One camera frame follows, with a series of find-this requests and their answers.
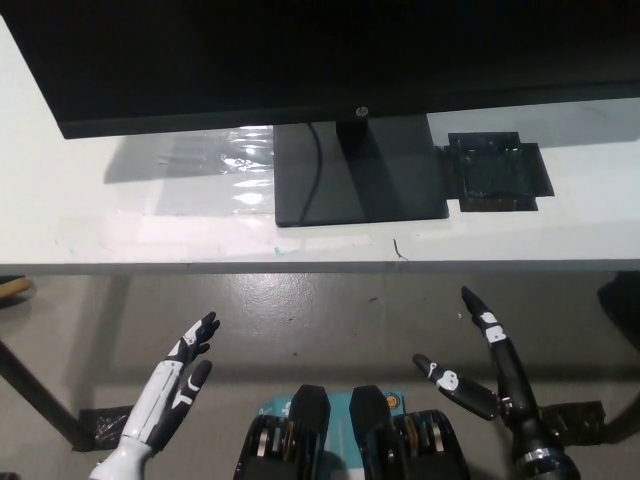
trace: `white table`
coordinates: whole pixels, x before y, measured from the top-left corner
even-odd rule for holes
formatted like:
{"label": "white table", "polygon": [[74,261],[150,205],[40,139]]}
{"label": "white table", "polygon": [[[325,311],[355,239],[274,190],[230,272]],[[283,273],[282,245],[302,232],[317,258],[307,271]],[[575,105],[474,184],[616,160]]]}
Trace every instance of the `white table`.
{"label": "white table", "polygon": [[[272,169],[212,166],[206,149],[233,132],[64,140],[0,19],[0,273],[640,266],[640,99],[429,121],[439,145],[478,131],[538,143],[555,197],[538,212],[461,213],[450,201],[447,220],[279,229]],[[264,128],[254,133],[268,140]],[[181,144],[196,146],[186,163]]]}

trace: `white robotic hand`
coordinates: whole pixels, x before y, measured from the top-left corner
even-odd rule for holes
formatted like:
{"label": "white robotic hand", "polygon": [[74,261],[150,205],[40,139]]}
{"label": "white robotic hand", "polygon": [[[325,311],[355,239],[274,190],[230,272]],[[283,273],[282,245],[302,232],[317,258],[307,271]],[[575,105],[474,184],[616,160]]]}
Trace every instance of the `white robotic hand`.
{"label": "white robotic hand", "polygon": [[185,368],[220,326],[215,312],[198,320],[158,364],[122,431],[118,447],[91,472],[90,480],[142,480],[147,460],[161,451],[189,412],[209,376],[211,362],[198,364],[180,385]]}

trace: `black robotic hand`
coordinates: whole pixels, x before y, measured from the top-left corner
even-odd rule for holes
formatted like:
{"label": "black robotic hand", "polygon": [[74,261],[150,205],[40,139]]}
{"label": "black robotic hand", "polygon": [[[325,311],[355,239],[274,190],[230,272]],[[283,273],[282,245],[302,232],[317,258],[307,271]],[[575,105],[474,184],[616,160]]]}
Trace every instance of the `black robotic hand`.
{"label": "black robotic hand", "polygon": [[522,478],[580,479],[562,444],[542,421],[522,363],[502,324],[467,287],[462,288],[462,299],[489,346],[498,371],[498,394],[441,367],[425,355],[414,355],[414,363],[453,402],[485,420],[502,418],[513,434],[511,457]]}
{"label": "black robotic hand", "polygon": [[118,447],[91,472],[93,480],[141,480],[147,460],[162,451],[189,413],[211,372],[203,360],[186,378],[186,367],[201,353],[220,326],[215,312],[195,322],[156,365],[129,414]]}

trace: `robot finger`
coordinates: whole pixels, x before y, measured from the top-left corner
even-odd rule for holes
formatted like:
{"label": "robot finger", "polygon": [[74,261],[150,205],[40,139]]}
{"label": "robot finger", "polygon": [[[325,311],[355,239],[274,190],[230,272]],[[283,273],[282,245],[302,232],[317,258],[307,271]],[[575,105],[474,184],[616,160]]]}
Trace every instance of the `robot finger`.
{"label": "robot finger", "polygon": [[204,343],[211,340],[213,334],[216,333],[216,330],[220,327],[220,320],[216,320],[216,312],[208,313],[201,322],[200,327],[196,330],[197,343]]}
{"label": "robot finger", "polygon": [[462,287],[462,299],[473,317],[473,323],[484,335],[493,364],[498,370],[500,395],[508,397],[512,408],[519,412],[537,414],[536,403],[531,385],[511,339],[493,315],[489,307],[467,287]]}
{"label": "robot finger", "polygon": [[438,387],[440,393],[462,408],[485,420],[493,420],[500,415],[500,399],[488,388],[441,367],[420,353],[413,356],[413,363]]}
{"label": "robot finger", "polygon": [[200,362],[186,381],[183,381],[178,387],[171,405],[167,406],[167,409],[149,435],[147,444],[152,448],[154,454],[167,446],[169,440],[182,424],[207,380],[211,368],[210,361],[204,360]]}
{"label": "robot finger", "polygon": [[203,353],[208,352],[210,348],[211,345],[209,345],[208,343],[203,343],[198,347],[198,355],[202,355]]}

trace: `table leg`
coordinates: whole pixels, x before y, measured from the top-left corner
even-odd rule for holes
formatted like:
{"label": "table leg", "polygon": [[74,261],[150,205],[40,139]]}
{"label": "table leg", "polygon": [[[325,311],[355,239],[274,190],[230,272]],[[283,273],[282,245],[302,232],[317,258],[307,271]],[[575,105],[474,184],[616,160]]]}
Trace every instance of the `table leg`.
{"label": "table leg", "polygon": [[[600,305],[625,338],[640,352],[640,272],[621,272],[598,290]],[[640,394],[607,425],[608,443],[640,432]]]}
{"label": "table leg", "polygon": [[67,439],[74,450],[93,450],[94,437],[25,365],[0,341],[0,376],[2,376],[40,415]]}

